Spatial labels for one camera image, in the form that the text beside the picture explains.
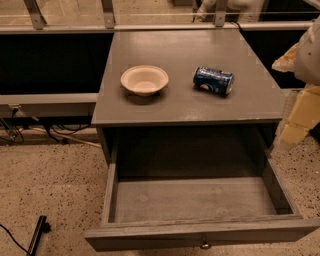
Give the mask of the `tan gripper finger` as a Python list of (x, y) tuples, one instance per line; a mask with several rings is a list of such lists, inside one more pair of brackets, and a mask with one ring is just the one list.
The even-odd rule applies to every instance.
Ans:
[(294, 44), (280, 58), (275, 60), (272, 64), (272, 69), (279, 72), (293, 72), (297, 46), (298, 44)]

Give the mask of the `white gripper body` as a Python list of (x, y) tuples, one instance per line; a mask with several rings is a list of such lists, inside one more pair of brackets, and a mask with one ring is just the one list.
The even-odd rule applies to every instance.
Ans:
[(307, 84), (287, 96), (275, 138), (276, 147), (295, 147), (320, 123), (320, 86)]

